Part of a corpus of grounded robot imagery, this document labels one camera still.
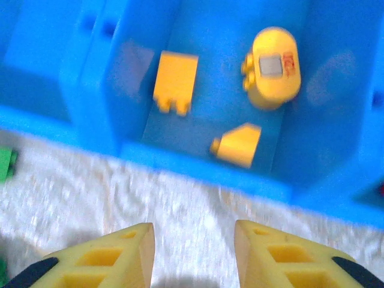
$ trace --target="yellow slope brick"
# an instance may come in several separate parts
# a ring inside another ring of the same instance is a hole
[[[235,252],[241,288],[361,288],[332,257],[354,261],[333,248],[238,220]]]
[[[217,158],[249,168],[261,135],[261,128],[245,123],[225,133],[221,140],[214,139],[211,152]]]
[[[59,263],[32,288],[148,288],[155,256],[152,223],[54,252]]]

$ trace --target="green lego piece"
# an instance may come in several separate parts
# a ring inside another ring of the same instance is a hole
[[[12,177],[17,153],[9,148],[0,148],[0,182]]]
[[[0,259],[0,287],[8,283],[7,264]]]

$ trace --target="square hole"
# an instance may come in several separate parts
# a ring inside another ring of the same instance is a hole
[[[264,231],[264,230],[260,230],[260,229],[253,229],[253,232],[257,235],[269,235],[269,233],[267,231]]]
[[[286,272],[294,288],[341,288],[325,271]]]
[[[108,38],[113,38],[116,30],[116,22],[110,20],[106,21],[103,25],[103,34]]]
[[[372,107],[384,108],[384,91],[373,92]]]
[[[136,231],[128,232],[127,234],[124,234],[121,236],[123,239],[133,238],[136,236]]]
[[[67,274],[55,288],[97,288],[105,277],[101,274]]]
[[[260,57],[259,65],[262,77],[281,77],[283,75],[280,55]]]
[[[96,16],[87,15],[82,21],[82,29],[86,32],[91,32],[95,26]]]
[[[294,244],[286,245],[271,245],[268,246],[268,251],[276,262],[283,263],[298,263],[298,262],[313,262],[313,259],[307,251]]]
[[[77,261],[77,266],[113,266],[122,253],[122,248],[98,248],[86,253]]]

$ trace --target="lego stud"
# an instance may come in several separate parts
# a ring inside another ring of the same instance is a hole
[[[244,81],[242,82],[242,86],[244,88],[244,90],[248,91],[249,88],[250,88],[250,83],[248,81],[248,78],[245,78]]]
[[[183,101],[178,101],[176,104],[176,114],[179,116],[187,115],[187,112],[190,110],[190,105]]]
[[[220,146],[220,140],[217,139],[217,138],[215,138],[215,139],[212,141],[211,148],[209,149],[210,152],[211,152],[212,154],[216,155],[219,146]]]
[[[159,99],[157,100],[158,109],[163,113],[168,113],[171,106],[170,99]]]
[[[245,57],[244,63],[241,65],[241,73],[245,74],[247,71],[253,67],[253,56],[251,53],[248,53]]]
[[[248,73],[248,82],[249,82],[250,86],[253,85],[255,83],[255,81],[256,81],[256,76],[255,76],[253,71],[250,71]]]

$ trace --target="black rubber tip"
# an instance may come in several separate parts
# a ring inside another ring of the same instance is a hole
[[[3,288],[29,288],[57,263],[59,263],[59,259],[54,257],[36,262],[14,277]]]
[[[333,257],[332,260],[346,271],[364,288],[384,288],[384,282],[360,264],[342,257]]]

